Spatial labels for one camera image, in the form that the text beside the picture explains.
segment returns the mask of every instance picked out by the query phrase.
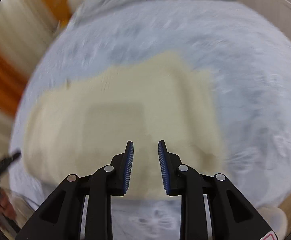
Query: bed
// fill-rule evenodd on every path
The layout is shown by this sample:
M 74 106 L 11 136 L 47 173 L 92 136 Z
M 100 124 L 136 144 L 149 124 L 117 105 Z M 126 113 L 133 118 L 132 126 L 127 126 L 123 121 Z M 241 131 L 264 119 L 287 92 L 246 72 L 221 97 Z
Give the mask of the bed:
M 255 207 L 279 205 L 291 192 L 291 41 L 233 0 L 131 0 L 105 9 L 91 4 L 86 0 L 77 10 L 33 74 L 10 150 L 22 147 L 27 116 L 45 90 L 176 50 L 194 70 L 212 72 L 231 181 Z M 29 176 L 22 162 L 9 174 L 11 189 L 38 204 L 55 187 Z M 180 202 L 114 204 L 117 239 L 140 232 L 144 239 L 178 238 Z M 128 223 L 133 229 L 123 231 Z

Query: red and white sticker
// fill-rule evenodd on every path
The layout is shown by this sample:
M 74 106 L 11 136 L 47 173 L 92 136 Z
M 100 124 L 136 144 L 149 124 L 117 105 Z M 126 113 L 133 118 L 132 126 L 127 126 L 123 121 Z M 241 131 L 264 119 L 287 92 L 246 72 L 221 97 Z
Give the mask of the red and white sticker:
M 260 240 L 278 240 L 274 231 L 270 231 Z

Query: beige cloth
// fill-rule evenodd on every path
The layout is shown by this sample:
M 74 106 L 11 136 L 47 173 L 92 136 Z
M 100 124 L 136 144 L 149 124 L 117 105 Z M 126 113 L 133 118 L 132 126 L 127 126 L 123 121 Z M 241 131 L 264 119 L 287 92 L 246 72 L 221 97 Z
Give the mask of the beige cloth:
M 223 172 L 223 147 L 209 71 L 190 71 L 173 52 L 45 92 L 27 122 L 23 160 L 36 178 L 58 184 L 93 174 L 134 143 L 127 197 L 166 196 L 158 142 L 200 173 Z

